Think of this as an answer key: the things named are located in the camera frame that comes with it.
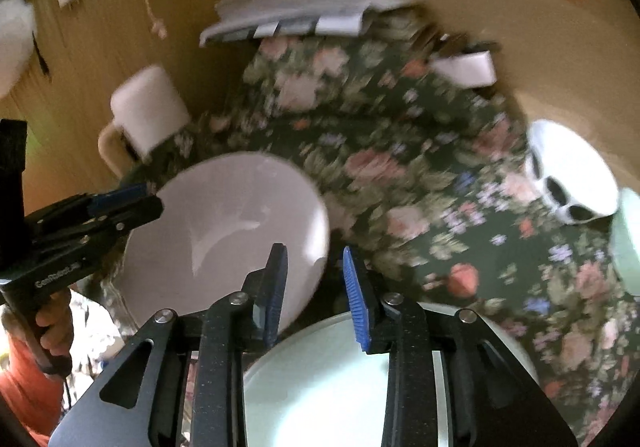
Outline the person left hand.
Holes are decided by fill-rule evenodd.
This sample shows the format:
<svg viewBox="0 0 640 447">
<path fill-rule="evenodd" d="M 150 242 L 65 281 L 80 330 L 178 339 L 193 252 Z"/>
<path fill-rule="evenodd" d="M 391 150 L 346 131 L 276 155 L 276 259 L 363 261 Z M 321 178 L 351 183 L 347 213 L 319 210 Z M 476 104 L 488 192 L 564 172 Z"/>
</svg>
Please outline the person left hand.
<svg viewBox="0 0 640 447">
<path fill-rule="evenodd" d="M 70 355 L 74 340 L 73 316 L 70 310 L 70 289 L 53 293 L 40 308 L 36 324 L 44 330 L 40 345 L 53 356 Z"/>
</svg>

